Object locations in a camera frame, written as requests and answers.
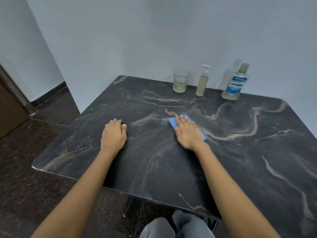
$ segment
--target cleaning sponge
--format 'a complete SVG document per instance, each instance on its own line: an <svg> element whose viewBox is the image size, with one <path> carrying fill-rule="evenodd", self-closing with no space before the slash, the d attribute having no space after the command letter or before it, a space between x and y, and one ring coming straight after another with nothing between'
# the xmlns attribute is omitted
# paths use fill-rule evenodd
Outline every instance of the cleaning sponge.
<svg viewBox="0 0 317 238"><path fill-rule="evenodd" d="M183 114L184 118L187 117L189 119L190 122L192 122L191 118L188 117L187 114ZM177 128L177 123L176 123L176 119L175 118L169 118L168 121L170 122L170 124L172 125L173 129L175 130Z"/></svg>

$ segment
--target dark granite floor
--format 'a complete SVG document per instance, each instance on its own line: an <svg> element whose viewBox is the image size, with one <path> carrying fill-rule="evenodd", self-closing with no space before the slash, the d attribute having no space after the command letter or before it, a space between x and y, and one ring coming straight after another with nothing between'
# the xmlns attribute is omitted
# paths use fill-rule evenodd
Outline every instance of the dark granite floor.
<svg viewBox="0 0 317 238"><path fill-rule="evenodd" d="M79 111L64 88L40 105L38 112L0 139L0 238L30 237L62 200L75 180L36 171L33 160L68 126ZM127 217L127 196L102 189L85 237L138 237L147 223L173 209L135 200ZM229 237L220 222L216 237Z"/></svg>

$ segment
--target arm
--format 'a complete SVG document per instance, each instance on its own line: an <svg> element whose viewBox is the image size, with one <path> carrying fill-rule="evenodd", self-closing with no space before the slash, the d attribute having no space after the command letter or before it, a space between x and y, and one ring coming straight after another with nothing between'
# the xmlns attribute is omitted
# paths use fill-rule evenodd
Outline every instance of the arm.
<svg viewBox="0 0 317 238"><path fill-rule="evenodd" d="M230 237L279 238L263 214L217 160L196 124L191 123L188 118L184 119L182 115L176 118L176 122L177 140L184 148L197 155Z"/></svg>
<svg viewBox="0 0 317 238"><path fill-rule="evenodd" d="M126 141L126 125L111 120L102 132L100 152L74 187L31 238L82 237L109 167Z"/></svg>

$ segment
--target black marble table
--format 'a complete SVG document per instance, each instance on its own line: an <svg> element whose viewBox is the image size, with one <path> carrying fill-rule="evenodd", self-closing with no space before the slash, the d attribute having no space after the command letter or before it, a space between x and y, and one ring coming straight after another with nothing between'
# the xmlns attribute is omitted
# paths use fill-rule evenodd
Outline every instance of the black marble table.
<svg viewBox="0 0 317 238"><path fill-rule="evenodd" d="M283 237L317 237L317 140L283 100L119 76L34 161L38 170L79 179L113 118L127 142L104 186L175 208L220 217L193 152L177 142L168 118L188 114L242 190Z"/></svg>

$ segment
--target person's left hand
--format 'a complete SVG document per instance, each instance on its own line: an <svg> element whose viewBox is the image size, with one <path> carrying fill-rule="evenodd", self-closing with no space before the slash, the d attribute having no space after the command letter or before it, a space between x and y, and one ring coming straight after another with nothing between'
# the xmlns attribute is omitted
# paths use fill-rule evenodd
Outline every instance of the person's left hand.
<svg viewBox="0 0 317 238"><path fill-rule="evenodd" d="M106 124L102 132L100 152L108 150L116 155L122 149L126 141L126 124L121 125L121 121L113 119Z"/></svg>

